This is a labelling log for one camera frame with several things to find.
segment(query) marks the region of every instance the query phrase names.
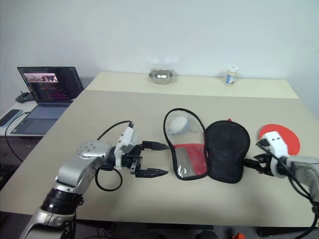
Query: red fabric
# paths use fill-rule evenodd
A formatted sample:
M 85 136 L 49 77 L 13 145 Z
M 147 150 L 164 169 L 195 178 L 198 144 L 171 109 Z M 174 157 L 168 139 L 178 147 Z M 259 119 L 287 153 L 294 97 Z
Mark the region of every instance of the red fabric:
M 280 125 L 280 124 L 267 124 L 259 132 L 259 138 L 261 138 L 265 133 L 277 131 L 278 134 L 283 138 L 284 142 L 288 147 L 289 155 L 297 155 L 300 151 L 300 142 L 297 135 L 290 129 Z
M 205 174 L 207 172 L 207 164 L 204 156 L 204 144 L 187 143 L 174 145 L 174 148 L 180 147 L 185 148 L 196 176 Z

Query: beige table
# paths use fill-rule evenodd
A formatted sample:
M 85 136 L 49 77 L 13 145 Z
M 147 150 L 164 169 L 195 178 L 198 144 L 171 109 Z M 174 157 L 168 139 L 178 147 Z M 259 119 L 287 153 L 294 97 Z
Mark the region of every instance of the beige table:
M 189 79 L 190 86 L 185 86 L 184 79 Z M 163 119 L 169 110 L 176 107 L 192 110 L 205 126 L 228 118 L 243 125 L 252 142 L 248 158 L 261 153 L 254 142 L 259 128 L 267 123 L 289 127 L 299 136 L 300 154 L 319 157 L 319 122 L 286 81 L 270 81 L 267 84 L 266 80 L 260 80 L 264 86 L 259 87 L 256 83 L 251 96 L 248 93 L 241 95 L 240 89 L 247 89 L 251 86 L 250 82 L 257 80 L 238 80 L 233 88 L 224 86 L 221 79 L 191 79 L 179 77 L 175 85 L 171 85 L 175 88 L 172 90 L 170 85 L 160 88 L 151 84 L 145 75 L 100 73 L 3 188 L 0 209 L 33 214 L 50 190 L 59 167 L 74 155 L 77 146 L 96 139 L 104 129 L 118 121 L 132 120 L 141 141 L 165 142 Z M 144 93 L 136 92 L 136 84 L 144 86 L 141 88 Z M 198 86 L 210 84 L 220 90 L 209 91 Z M 177 95 L 182 87 L 183 94 Z M 270 96 L 262 90 L 265 87 L 274 88 Z M 223 90 L 231 96 L 212 96 Z M 260 91 L 261 97 L 256 97 L 256 90 Z M 124 126 L 114 129 L 102 141 L 114 145 L 123 129 Z M 287 179 L 260 175 L 245 168 L 243 178 L 237 184 L 221 183 L 209 177 L 181 181 L 172 170 L 168 150 L 144 151 L 143 157 L 142 168 L 161 168 L 168 170 L 169 174 L 143 179 L 133 177 L 124 169 L 123 186 L 110 193 L 99 190 L 92 182 L 84 195 L 84 205 L 78 207 L 78 218 L 279 227 L 306 227 L 313 220 L 310 204 L 293 190 Z M 114 172 L 102 172 L 100 180 L 105 187 L 118 183 Z

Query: open laptop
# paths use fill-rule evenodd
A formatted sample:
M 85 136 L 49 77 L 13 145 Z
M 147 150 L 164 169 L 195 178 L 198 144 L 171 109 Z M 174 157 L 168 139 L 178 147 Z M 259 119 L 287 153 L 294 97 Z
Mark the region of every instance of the open laptop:
M 83 86 L 75 67 L 18 67 L 37 106 L 12 134 L 44 135 L 76 98 Z

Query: metal bowl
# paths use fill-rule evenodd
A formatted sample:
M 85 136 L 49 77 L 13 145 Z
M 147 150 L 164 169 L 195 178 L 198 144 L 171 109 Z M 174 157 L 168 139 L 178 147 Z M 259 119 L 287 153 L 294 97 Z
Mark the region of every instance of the metal bowl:
M 171 70 L 152 69 L 149 77 L 156 84 L 167 85 L 173 79 L 174 74 Z

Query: wall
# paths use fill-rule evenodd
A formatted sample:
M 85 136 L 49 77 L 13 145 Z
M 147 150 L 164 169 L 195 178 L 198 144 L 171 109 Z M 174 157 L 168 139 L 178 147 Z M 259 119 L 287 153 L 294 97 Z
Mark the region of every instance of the wall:
M 319 119 L 318 0 L 0 0 L 0 113 L 17 66 L 288 79 Z

